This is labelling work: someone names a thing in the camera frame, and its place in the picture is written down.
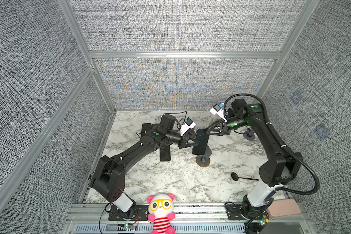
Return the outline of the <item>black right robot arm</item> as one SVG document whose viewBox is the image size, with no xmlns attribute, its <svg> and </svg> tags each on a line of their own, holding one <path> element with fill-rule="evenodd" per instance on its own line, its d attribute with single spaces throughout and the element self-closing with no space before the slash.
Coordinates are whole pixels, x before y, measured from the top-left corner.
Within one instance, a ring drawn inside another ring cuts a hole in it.
<svg viewBox="0 0 351 234">
<path fill-rule="evenodd" d="M 230 134 L 240 127 L 249 126 L 260 140 L 267 161 L 259 168 L 259 180 L 253 190 L 244 196 L 241 213 L 245 218 L 258 215 L 278 189 L 295 179 L 301 164 L 291 157 L 283 147 L 281 138 L 267 116 L 265 104 L 247 104 L 245 99 L 235 99 L 229 110 L 225 104 L 216 104 L 210 109 L 213 115 L 219 116 L 207 128 L 207 133 L 216 136 Z"/>
</svg>

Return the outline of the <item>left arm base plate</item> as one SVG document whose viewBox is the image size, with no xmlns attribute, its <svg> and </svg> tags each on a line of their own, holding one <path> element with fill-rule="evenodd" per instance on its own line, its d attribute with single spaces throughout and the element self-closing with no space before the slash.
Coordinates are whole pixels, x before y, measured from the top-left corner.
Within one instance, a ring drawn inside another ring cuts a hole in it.
<svg viewBox="0 0 351 234">
<path fill-rule="evenodd" d="M 148 205 L 134 204 L 128 211 L 124 212 L 117 206 L 112 205 L 109 212 L 109 221 L 147 221 L 148 220 Z"/>
</svg>

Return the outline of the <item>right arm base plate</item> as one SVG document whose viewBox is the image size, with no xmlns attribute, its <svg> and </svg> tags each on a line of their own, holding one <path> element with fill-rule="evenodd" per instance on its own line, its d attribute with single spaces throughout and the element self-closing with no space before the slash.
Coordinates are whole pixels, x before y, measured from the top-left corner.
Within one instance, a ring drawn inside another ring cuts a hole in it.
<svg viewBox="0 0 351 234">
<path fill-rule="evenodd" d="M 233 202 L 226 202 L 224 204 L 224 208 L 226 210 L 226 215 L 229 221 L 237 221 L 237 220 L 246 220 L 248 221 L 249 218 L 246 218 L 241 212 L 241 204 L 235 204 Z"/>
</svg>

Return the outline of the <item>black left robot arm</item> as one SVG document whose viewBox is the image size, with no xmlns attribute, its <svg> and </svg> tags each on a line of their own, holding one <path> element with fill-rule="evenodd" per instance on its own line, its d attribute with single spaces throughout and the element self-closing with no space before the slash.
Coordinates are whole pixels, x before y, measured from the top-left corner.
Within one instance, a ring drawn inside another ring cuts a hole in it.
<svg viewBox="0 0 351 234">
<path fill-rule="evenodd" d="M 88 186 L 102 195 L 118 214 L 126 220 L 135 218 L 138 208 L 125 192 L 125 176 L 141 159 L 160 150 L 160 157 L 168 160 L 170 145 L 180 149 L 195 146 L 196 123 L 190 118 L 183 123 L 171 114 L 163 114 L 160 123 L 142 125 L 139 141 L 113 157 L 103 156 L 88 178 Z"/>
</svg>

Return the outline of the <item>black smartphone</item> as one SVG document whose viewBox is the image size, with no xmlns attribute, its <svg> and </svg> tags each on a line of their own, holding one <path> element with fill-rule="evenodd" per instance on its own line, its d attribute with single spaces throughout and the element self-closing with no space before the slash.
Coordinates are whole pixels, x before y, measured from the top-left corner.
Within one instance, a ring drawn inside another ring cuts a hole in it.
<svg viewBox="0 0 351 234">
<path fill-rule="evenodd" d="M 160 147 L 160 161 L 166 162 L 171 160 L 171 148 L 170 145 Z"/>
<path fill-rule="evenodd" d="M 197 145 L 193 146 L 192 154 L 193 155 L 204 155 L 207 150 L 209 141 L 209 135 L 207 134 L 207 129 L 199 128 L 196 132 L 195 143 Z"/>
<path fill-rule="evenodd" d="M 144 123 L 141 127 L 140 137 L 144 137 L 147 134 L 147 132 L 151 132 L 151 131 L 152 131 L 152 124 Z"/>
</svg>

